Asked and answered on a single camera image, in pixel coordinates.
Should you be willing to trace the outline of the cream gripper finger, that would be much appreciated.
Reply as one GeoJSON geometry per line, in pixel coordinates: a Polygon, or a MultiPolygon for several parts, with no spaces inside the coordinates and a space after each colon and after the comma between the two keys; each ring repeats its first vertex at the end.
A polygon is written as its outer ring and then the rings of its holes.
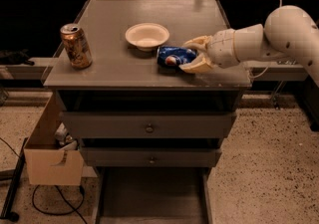
{"type": "Polygon", "coordinates": [[[198,50],[207,53],[209,51],[209,44],[212,40],[211,36],[199,36],[188,40],[182,44],[184,48],[198,50]]]}
{"type": "Polygon", "coordinates": [[[200,53],[192,62],[180,65],[179,68],[189,74],[202,74],[213,68],[213,62],[206,54],[200,53]]]}

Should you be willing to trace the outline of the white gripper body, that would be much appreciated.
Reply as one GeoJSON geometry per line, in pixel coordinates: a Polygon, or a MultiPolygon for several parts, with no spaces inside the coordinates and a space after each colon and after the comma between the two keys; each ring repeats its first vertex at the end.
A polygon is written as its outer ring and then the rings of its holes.
{"type": "Polygon", "coordinates": [[[207,53],[212,62],[221,68],[237,66],[239,61],[234,51],[234,30],[218,31],[207,44],[207,53]]]}

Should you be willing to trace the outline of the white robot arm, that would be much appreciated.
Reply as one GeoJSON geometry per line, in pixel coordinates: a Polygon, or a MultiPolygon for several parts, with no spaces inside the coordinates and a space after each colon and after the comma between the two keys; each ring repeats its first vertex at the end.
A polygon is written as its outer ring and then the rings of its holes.
{"type": "Polygon", "coordinates": [[[198,51],[197,57],[180,68],[190,74],[208,73],[242,62],[293,59],[319,85],[319,29],[307,12],[286,5],[272,11],[263,25],[227,29],[200,36],[183,44],[198,51]]]}

